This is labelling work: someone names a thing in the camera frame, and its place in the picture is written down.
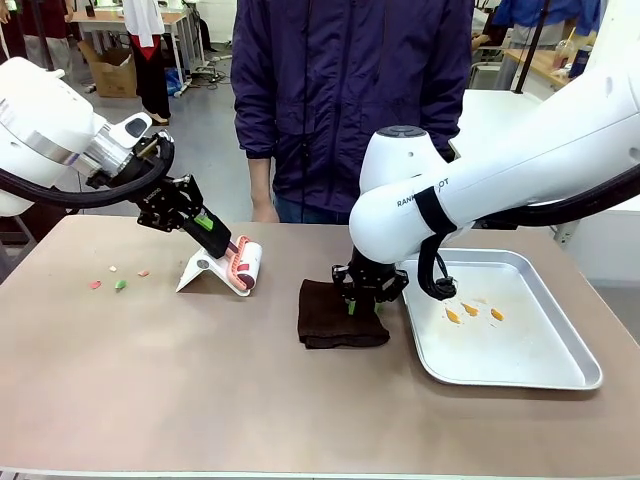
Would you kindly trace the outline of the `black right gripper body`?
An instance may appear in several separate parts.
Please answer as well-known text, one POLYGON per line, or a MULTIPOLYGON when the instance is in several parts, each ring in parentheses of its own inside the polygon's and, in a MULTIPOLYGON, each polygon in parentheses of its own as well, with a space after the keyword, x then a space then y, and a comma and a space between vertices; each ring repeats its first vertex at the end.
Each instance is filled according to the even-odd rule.
POLYGON ((375 299, 376 289, 381 283, 392 278, 396 267, 394 264, 384 264, 365 257, 357 248, 352 250, 349 264, 354 275, 357 298, 371 297, 375 299))

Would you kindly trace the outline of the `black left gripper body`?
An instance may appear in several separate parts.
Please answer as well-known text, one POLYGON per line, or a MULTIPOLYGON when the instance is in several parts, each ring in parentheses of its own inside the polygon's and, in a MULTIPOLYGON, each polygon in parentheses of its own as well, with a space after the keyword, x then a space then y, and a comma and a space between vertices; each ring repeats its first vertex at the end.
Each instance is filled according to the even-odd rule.
POLYGON ((152 190, 146 192, 136 203, 140 213, 139 225, 176 224, 176 186, 173 179, 165 178, 152 190))

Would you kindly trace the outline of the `person's right hand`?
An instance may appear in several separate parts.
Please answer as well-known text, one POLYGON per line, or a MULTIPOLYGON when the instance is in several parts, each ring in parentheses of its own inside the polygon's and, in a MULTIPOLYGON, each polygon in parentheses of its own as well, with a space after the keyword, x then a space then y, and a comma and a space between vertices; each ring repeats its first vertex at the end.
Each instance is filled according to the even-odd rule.
POLYGON ((269 194, 253 195, 252 221, 260 223, 278 223, 280 221, 274 203, 269 194))

